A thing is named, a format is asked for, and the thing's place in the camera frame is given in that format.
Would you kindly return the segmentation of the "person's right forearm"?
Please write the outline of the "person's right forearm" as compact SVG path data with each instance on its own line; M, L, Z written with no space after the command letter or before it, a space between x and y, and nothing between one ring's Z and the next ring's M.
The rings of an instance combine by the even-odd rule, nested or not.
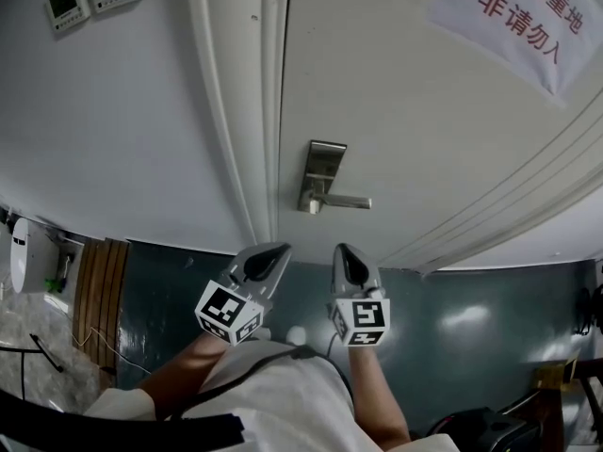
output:
M411 442L403 412L391 392L373 347L350 347L354 418L383 451Z

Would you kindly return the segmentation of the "white paper sign red print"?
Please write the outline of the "white paper sign red print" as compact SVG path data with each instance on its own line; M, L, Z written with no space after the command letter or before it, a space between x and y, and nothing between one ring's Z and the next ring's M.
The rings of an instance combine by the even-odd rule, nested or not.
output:
M430 0L427 18L559 106L603 46L603 0Z

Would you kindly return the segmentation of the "brown wooden furniture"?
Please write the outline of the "brown wooden furniture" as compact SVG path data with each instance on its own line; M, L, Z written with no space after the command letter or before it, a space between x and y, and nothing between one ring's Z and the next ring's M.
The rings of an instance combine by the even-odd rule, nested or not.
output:
M560 392L557 390L537 390L537 398L545 410L543 424L544 439L543 447L545 452L561 452L561 440L564 438L562 431L562 394L570 392L576 387L586 396L591 415L593 417L593 427L596 433L596 450L603 452L603 405L595 395L590 379L596 378L603 389L603 359L594 359L577 362L574 380L568 391Z

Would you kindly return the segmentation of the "small cardboard box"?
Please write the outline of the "small cardboard box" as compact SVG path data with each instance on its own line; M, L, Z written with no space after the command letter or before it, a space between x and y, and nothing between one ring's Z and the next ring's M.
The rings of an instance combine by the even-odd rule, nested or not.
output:
M564 362L545 363L534 370L532 387L537 390L568 391L572 381L577 357L570 358Z

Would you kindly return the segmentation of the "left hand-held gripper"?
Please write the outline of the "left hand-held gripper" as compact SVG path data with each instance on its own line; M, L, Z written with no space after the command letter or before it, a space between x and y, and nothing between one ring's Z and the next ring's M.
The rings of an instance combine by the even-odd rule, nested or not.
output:
M195 308L204 331L237 346L263 326L270 299L292 257L285 242L269 242L242 250L209 281Z

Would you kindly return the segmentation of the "person's white shirt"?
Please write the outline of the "person's white shirt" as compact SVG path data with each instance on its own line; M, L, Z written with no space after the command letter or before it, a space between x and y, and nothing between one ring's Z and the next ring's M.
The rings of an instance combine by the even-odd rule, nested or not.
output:
M109 388L86 410L90 417L158 421L139 385ZM230 347L199 393L163 421L232 414L260 452L460 452L447 434L381 450L354 418L351 374L344 379L309 347L252 339Z

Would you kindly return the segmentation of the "black bag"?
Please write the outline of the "black bag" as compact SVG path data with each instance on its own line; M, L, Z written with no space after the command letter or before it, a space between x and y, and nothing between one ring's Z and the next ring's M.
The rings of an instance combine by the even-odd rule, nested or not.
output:
M428 432L436 434L447 434L460 452L540 452L542 426L481 408L443 418Z

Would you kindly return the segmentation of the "white oval appliance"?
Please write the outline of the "white oval appliance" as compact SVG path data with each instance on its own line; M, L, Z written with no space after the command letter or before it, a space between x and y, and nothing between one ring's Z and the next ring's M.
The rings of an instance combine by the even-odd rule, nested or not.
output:
M47 291L47 280L57 275L59 248L46 229L27 218L13 228L10 248L10 278L17 294Z

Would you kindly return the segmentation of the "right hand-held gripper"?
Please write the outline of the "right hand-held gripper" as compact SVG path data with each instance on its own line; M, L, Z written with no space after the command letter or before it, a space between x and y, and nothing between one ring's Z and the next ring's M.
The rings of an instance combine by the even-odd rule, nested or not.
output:
M334 248L332 293L346 294L328 304L329 318L344 347L376 347L391 328L391 303L381 287L381 275L369 257L352 245Z

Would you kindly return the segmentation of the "metal door lock plate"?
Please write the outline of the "metal door lock plate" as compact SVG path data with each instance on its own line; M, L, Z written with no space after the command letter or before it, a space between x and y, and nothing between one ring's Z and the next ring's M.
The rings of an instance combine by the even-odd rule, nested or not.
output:
M345 144L310 141L298 198L299 211L316 214L320 210L323 201L319 197L329 193L347 148Z

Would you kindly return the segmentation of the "person's left forearm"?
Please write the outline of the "person's left forearm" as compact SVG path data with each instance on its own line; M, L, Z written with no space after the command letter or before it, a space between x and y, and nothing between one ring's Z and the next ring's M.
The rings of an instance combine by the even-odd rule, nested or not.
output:
M209 334L201 334L172 360L146 377L139 389L155 406L155 419L170 417L197 395L229 345Z

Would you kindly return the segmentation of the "brown wooden slatted panel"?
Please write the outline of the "brown wooden slatted panel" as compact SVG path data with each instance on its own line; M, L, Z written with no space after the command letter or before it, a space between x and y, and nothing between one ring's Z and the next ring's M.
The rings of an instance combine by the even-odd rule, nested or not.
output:
M73 304L73 344L101 368L115 370L122 287L129 244L89 238L81 254Z

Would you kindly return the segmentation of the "black metal stand frame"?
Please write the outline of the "black metal stand frame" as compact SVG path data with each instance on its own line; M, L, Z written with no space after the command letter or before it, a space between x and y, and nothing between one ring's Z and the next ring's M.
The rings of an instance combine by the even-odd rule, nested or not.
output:
M0 353L18 354L20 357L20 392L21 400L23 401L26 401L25 357L27 355L41 355L58 373L64 372L63 366L60 365L54 359L52 354L46 349L46 346L42 343L42 340L37 334L30 333L29 338L34 344L33 347L16 347L0 344Z

